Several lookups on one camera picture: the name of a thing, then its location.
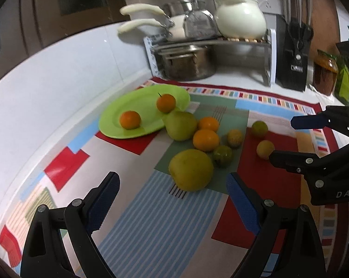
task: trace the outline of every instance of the orange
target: orange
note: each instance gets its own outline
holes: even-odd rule
[[[220,138],[212,130],[198,130],[192,138],[195,148],[203,152],[211,152],[220,144]]]
[[[126,130],[136,129],[140,126],[141,117],[135,111],[126,111],[120,115],[119,123]]]
[[[199,130],[212,130],[214,132],[218,131],[220,124],[218,120],[213,117],[204,117],[199,120],[198,129]]]
[[[163,113],[169,113],[176,107],[176,99],[171,94],[160,95],[156,101],[156,107]]]

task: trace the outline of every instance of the green fruit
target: green fruit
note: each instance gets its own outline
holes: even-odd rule
[[[264,138],[268,132],[268,126],[263,121],[256,121],[252,125],[252,134],[257,138]]]
[[[232,148],[237,148],[241,145],[242,139],[244,138],[243,134],[239,130],[230,130],[227,133],[227,143]]]
[[[263,160],[268,160],[270,154],[275,150],[275,145],[271,141],[263,140],[257,146],[257,155]]]
[[[187,149],[172,158],[168,170],[178,188],[197,191],[209,184],[214,167],[206,153]]]
[[[175,141],[185,141],[194,135],[197,121],[194,115],[188,112],[173,111],[164,119],[168,135]]]
[[[225,168],[231,164],[233,158],[233,152],[231,147],[226,145],[220,145],[213,150],[213,161],[217,167]]]

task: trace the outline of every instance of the green plate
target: green plate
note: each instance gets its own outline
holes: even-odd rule
[[[98,127],[111,138],[128,139],[151,134],[164,127],[162,118],[166,115],[156,108],[159,94],[171,94],[176,99],[176,109],[184,111],[190,104],[190,95],[181,87],[158,84],[129,92],[112,102],[102,113]],[[125,130],[119,124],[119,117],[126,111],[136,111],[141,116],[141,126]]]

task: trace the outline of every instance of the electrical outlet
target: electrical outlet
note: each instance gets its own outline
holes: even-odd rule
[[[282,14],[281,2],[279,0],[258,0],[258,3],[263,13]]]

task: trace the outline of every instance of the dish rack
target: dish rack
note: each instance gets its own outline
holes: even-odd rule
[[[209,46],[209,45],[252,45],[264,47],[264,74],[268,80],[268,86],[276,80],[276,30],[267,29],[263,40],[248,40],[237,38],[217,38],[212,40],[196,40],[187,42],[168,42],[164,34],[147,36],[144,38],[145,49],[153,76],[165,79],[162,68],[158,66],[156,53],[162,49],[176,48],[188,45]]]

